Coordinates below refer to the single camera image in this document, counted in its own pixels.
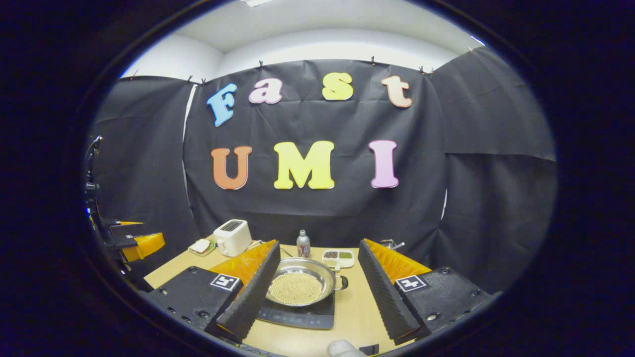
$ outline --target black backdrop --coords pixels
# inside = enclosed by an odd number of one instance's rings
[[[323,98],[322,78],[330,72],[353,77],[352,98]],[[405,96],[413,105],[407,109],[394,106],[381,84],[393,75],[410,84]],[[272,77],[284,83],[282,101],[250,103],[253,85]],[[234,116],[216,127],[206,102],[229,83],[238,87]],[[142,274],[233,218],[246,219],[255,239],[289,244],[300,229],[316,246],[357,246],[361,238],[404,241],[401,251],[410,257],[452,266],[489,291],[509,286],[540,246],[556,190],[551,136],[527,85],[486,48],[427,75],[350,60],[233,73],[196,88],[181,146],[191,88],[176,79],[120,80],[93,130],[104,136],[95,163],[101,213],[164,232],[166,246],[135,264]],[[294,142],[305,156],[318,140],[335,144],[335,187],[275,189],[274,145]],[[397,143],[395,188],[370,185],[373,140]],[[239,190],[221,189],[210,152],[242,145],[252,147],[248,181]],[[236,162],[232,153],[229,177]]]
[[[185,193],[182,140],[193,84],[171,78],[122,79],[95,119],[101,135],[95,157],[100,215],[145,222],[165,246],[130,265],[141,276],[187,249],[197,237]]]

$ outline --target letter m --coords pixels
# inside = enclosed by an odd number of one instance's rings
[[[293,175],[295,183],[303,188],[309,174],[311,189],[332,189],[335,182],[331,179],[331,151],[335,145],[330,141],[314,142],[306,158],[298,151],[292,142],[280,142],[274,146],[278,153],[278,179],[274,182],[276,189],[291,189]]]

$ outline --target stainless steel pan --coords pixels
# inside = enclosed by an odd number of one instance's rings
[[[273,295],[267,292],[267,299],[277,302],[278,304],[287,305],[287,306],[308,306],[311,304],[315,304],[318,301],[323,300],[327,296],[329,296],[334,290],[344,290],[349,286],[349,280],[345,276],[335,276],[335,273],[329,269],[326,265],[312,259],[307,258],[285,258],[280,260],[280,265],[278,265],[278,269],[273,277],[276,279],[278,276],[288,273],[303,273],[309,274],[315,277],[320,284],[322,284],[322,292],[318,298],[314,299],[312,302],[308,304],[302,305],[293,305],[293,304],[285,304],[277,300]],[[335,288],[335,278],[342,279],[342,287]]]

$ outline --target toaster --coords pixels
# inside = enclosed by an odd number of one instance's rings
[[[246,220],[232,219],[214,230],[214,239],[220,253],[235,257],[251,244],[251,233]]]

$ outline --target black induction stove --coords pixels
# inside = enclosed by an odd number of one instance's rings
[[[330,330],[335,319],[335,294],[309,306],[292,307],[265,299],[258,312],[258,319],[279,325]]]

